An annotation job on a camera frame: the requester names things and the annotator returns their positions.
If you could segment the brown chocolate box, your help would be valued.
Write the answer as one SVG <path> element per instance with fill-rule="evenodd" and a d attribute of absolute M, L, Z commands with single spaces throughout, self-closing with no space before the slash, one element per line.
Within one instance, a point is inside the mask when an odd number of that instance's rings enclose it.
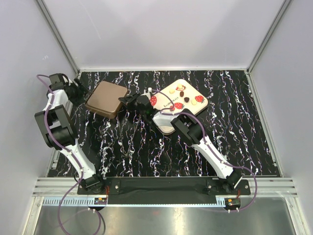
<path fill-rule="evenodd" d="M 92 113 L 95 113 L 105 118 L 113 119 L 117 116 L 117 113 L 120 111 L 122 104 L 120 103 L 113 111 L 105 111 L 99 108 L 94 108 L 87 104 L 85 105 L 85 107 Z"/>

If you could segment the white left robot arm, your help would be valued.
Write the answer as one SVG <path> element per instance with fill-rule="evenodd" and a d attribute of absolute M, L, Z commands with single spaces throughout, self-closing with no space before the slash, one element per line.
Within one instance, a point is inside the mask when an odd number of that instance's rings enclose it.
<path fill-rule="evenodd" d="M 80 147 L 78 133 L 65 108 L 69 102 L 82 104 L 92 92 L 77 78 L 72 81 L 63 73 L 38 74 L 37 78 L 47 87 L 47 105 L 34 115 L 45 143 L 69 160 L 78 173 L 77 182 L 81 189 L 102 193 L 106 182 Z"/>

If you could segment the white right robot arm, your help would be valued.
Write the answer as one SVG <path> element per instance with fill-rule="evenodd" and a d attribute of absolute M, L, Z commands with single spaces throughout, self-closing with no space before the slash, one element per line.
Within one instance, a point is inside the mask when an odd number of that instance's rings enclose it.
<path fill-rule="evenodd" d="M 118 99 L 122 105 L 130 110 L 136 110 L 154 127 L 173 127 L 181 140 L 188 146 L 199 151 L 215 170 L 222 181 L 224 192 L 233 194 L 240 187 L 242 179 L 240 168 L 231 165 L 213 145 L 206 134 L 202 123 L 188 109 L 174 112 L 174 108 L 157 109 L 152 106 L 147 94 L 135 93 Z"/>

